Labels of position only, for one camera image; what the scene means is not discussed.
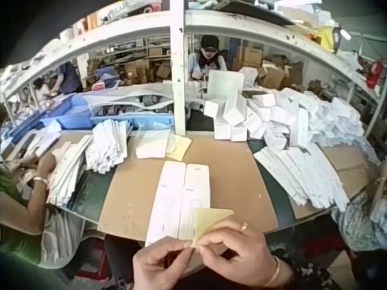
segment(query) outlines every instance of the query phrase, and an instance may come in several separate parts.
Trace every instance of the storage rack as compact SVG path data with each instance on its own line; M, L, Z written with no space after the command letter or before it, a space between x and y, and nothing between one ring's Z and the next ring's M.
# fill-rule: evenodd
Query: storage rack
M100 49L111 43L154 37L157 35L171 35L172 84L175 103L175 130L179 135L186 133L184 113L184 83L187 83L187 51L189 34L215 34L219 36L238 36L241 39L257 41L272 47L286 49L305 56L327 66L337 72L338 76L348 82L350 90L349 102L355 88L377 103L366 135L370 133L382 108L386 96L387 86L378 97L374 90L369 89L360 74L351 71L350 67L336 55L324 50L318 44L298 35L284 27L262 21L260 19L239 16L208 10L184 10L184 1L171 0L171 9L149 14L140 14L121 19L109 25L103 25L78 36L63 47L45 56L39 63L32 65L17 80L9 85L2 97L8 100L20 89L28 85L35 78L46 73L52 67L58 66L78 55Z

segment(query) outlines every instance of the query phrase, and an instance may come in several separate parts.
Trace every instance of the blue shirt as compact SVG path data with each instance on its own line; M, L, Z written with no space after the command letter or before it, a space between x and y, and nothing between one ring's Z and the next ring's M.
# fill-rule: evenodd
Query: blue shirt
M60 85L60 91L64 94L75 92L82 86L80 78L71 62L65 62L58 67L58 75L63 74L63 82Z
M223 56L218 56L219 70L227 71L227 65L224 61ZM198 55L196 53L191 53L188 57L188 73L191 75L193 72L208 74L211 69L218 70L215 62L210 63L210 65L205 65L204 68L200 68L198 63Z

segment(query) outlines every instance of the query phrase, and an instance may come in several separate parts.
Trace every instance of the sunglasses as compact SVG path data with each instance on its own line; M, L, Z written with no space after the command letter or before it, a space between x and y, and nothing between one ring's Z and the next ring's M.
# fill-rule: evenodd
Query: sunglasses
M206 48L203 48L203 49L207 53L215 53L215 52L218 51L215 47L206 47Z

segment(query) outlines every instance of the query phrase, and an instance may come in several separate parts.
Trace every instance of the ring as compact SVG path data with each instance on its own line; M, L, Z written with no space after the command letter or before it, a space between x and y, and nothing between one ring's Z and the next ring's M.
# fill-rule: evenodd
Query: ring
M242 233L246 228L247 228L247 223L244 222L244 223L242 224L241 233Z

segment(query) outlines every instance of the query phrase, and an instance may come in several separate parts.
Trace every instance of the bracelet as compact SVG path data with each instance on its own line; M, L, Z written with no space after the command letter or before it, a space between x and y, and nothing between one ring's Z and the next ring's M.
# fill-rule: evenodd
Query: bracelet
M273 256L273 257L274 257L275 261L277 262L276 272L274 273L273 277L264 285L264 288L269 287L270 284L272 284L273 281L276 280L276 278L278 277L278 274L279 274L281 264L279 263L279 259L276 256Z
M34 177L34 181L42 181L46 186L48 186L48 180L47 179L35 176Z

